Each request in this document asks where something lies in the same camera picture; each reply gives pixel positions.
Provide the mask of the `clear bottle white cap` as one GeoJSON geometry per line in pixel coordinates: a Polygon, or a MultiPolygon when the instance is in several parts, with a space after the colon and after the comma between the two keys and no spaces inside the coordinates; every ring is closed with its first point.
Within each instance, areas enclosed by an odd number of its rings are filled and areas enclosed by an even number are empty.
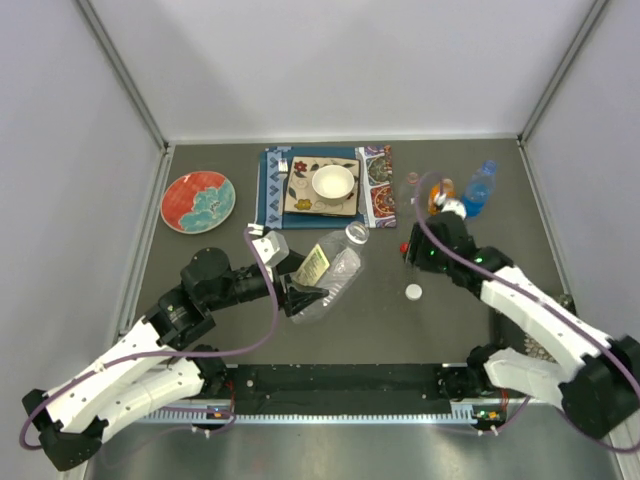
{"type": "Polygon", "coordinates": [[[353,221],[318,240],[292,279],[296,285],[323,289],[328,294],[294,315],[294,323],[320,320],[337,304],[364,268],[362,250],[368,238],[368,227],[353,221]]]}

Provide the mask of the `blue label water bottle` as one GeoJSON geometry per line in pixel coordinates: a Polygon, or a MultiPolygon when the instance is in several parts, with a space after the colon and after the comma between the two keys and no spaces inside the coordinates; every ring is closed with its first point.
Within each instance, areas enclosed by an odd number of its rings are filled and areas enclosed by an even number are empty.
{"type": "Polygon", "coordinates": [[[497,163],[487,160],[472,175],[461,197],[467,218],[478,216],[487,204],[495,190],[496,173],[497,163]]]}

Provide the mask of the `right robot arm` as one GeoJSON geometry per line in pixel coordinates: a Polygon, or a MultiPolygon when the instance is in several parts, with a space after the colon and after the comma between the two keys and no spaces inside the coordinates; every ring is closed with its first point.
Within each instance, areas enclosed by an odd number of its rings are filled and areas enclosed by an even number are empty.
{"type": "Polygon", "coordinates": [[[414,223],[407,263],[446,275],[533,337],[551,360],[512,347],[471,357],[469,388],[487,396],[510,389],[558,409],[584,435],[600,440],[639,410],[639,343],[579,319],[530,281],[504,253],[478,247],[462,217],[441,212],[414,223]]]}

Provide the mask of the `orange juice bottle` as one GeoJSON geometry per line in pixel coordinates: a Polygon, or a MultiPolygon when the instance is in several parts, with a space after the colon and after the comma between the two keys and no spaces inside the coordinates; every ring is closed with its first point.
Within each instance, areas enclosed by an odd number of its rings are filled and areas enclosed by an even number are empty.
{"type": "Polygon", "coordinates": [[[456,196],[454,183],[450,178],[444,178],[438,181],[431,189],[428,199],[428,213],[436,215],[443,207],[445,202],[456,196]]]}

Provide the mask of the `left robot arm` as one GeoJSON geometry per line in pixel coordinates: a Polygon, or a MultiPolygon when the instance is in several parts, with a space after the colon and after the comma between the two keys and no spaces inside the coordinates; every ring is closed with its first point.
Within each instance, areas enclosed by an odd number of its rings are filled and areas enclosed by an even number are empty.
{"type": "Polygon", "coordinates": [[[292,252],[274,267],[256,262],[234,270],[219,248],[196,252],[179,284],[121,340],[67,382],[23,397],[37,449],[56,470],[69,471],[152,411],[201,393],[220,394],[227,382],[224,354],[192,343],[214,327],[219,310],[268,297],[275,312],[292,317],[327,297],[325,289],[292,280],[303,260],[292,252]]]}

